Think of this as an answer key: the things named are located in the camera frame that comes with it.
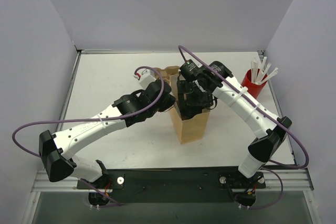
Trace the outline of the brown paper takeout bag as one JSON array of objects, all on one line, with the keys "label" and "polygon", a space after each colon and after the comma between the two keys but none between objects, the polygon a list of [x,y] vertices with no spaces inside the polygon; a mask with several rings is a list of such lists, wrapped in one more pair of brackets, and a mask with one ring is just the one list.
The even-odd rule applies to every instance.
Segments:
[{"label": "brown paper takeout bag", "polygon": [[173,127],[180,144],[186,144],[203,138],[210,115],[210,110],[203,109],[202,113],[195,115],[191,119],[183,119],[178,106],[177,98],[177,78],[178,73],[170,76],[172,94],[176,98],[174,107],[169,110]]}]

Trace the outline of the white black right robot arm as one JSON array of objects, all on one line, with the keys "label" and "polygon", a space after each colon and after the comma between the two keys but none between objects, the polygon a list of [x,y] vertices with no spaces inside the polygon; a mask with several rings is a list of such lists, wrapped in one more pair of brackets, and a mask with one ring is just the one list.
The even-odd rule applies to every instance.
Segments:
[{"label": "white black right robot arm", "polygon": [[250,127],[256,138],[248,146],[247,157],[238,171],[246,178],[253,177],[285,140],[291,119],[269,112],[219,61],[199,67],[190,59],[180,67],[179,73],[199,93],[223,101]]}]

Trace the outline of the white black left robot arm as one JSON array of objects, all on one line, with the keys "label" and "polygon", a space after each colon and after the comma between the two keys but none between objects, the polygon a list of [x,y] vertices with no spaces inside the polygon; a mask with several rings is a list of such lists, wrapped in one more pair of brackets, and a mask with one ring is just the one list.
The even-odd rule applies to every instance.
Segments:
[{"label": "white black left robot arm", "polygon": [[50,182],[67,177],[85,179],[101,188],[108,181],[102,161],[76,155],[94,141],[117,130],[130,127],[163,112],[175,103],[171,87],[165,81],[151,82],[145,89],[123,95],[105,110],[93,117],[92,122],[79,124],[67,130],[39,135],[39,155]]}]

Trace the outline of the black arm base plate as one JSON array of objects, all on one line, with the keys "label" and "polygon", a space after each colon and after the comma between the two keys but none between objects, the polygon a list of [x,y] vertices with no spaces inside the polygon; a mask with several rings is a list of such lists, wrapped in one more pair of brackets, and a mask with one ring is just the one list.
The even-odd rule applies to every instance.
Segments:
[{"label": "black arm base plate", "polygon": [[122,203],[232,202],[237,193],[266,187],[264,175],[244,177],[236,166],[110,169],[97,188]]}]

